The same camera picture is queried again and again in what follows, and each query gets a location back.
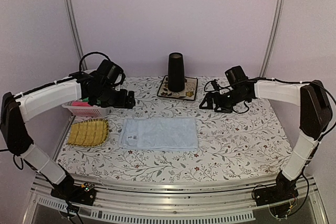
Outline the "light blue towel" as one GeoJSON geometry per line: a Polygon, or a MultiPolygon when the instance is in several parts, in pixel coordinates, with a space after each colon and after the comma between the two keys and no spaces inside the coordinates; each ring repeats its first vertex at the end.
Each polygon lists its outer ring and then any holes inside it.
{"type": "Polygon", "coordinates": [[[128,150],[196,151],[196,121],[193,118],[125,119],[118,146],[128,150]]]}

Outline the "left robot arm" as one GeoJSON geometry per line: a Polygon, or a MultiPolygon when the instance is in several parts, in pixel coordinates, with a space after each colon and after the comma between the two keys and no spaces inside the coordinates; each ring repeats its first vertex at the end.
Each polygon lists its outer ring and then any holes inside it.
{"type": "Polygon", "coordinates": [[[123,69],[110,60],[87,73],[79,70],[59,81],[45,84],[30,91],[3,95],[1,108],[1,133],[7,149],[21,157],[51,183],[67,200],[78,195],[71,176],[40,149],[29,136],[25,123],[32,118],[64,103],[88,99],[90,105],[101,108],[131,109],[135,106],[134,92],[118,90],[125,80],[123,69]]]}

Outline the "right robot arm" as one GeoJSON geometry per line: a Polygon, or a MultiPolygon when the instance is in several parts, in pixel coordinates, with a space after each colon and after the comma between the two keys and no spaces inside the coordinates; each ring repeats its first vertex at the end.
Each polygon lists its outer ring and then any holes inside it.
{"type": "Polygon", "coordinates": [[[253,99],[267,99],[290,103],[300,108],[299,136],[284,169],[276,178],[271,196],[276,201],[291,194],[292,187],[312,160],[319,143],[334,127],[329,126],[333,117],[332,94],[320,80],[283,81],[276,78],[245,75],[241,66],[225,72],[229,82],[221,87],[217,80],[211,81],[212,90],[206,90],[200,109],[219,113],[232,113],[239,103],[247,104],[253,99]]]}

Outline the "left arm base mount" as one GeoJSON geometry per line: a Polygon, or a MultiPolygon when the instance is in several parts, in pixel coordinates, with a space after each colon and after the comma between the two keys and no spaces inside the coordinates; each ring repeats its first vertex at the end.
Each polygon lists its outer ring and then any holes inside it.
{"type": "Polygon", "coordinates": [[[78,186],[72,182],[54,185],[50,195],[71,203],[93,206],[97,191],[88,185],[78,186]]]}

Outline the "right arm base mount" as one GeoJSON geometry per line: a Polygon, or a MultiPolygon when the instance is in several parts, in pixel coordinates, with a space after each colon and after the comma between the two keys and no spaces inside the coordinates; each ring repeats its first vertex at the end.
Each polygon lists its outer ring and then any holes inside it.
{"type": "Polygon", "coordinates": [[[257,206],[270,205],[298,197],[296,183],[276,184],[274,186],[257,185],[251,193],[257,206]]]}

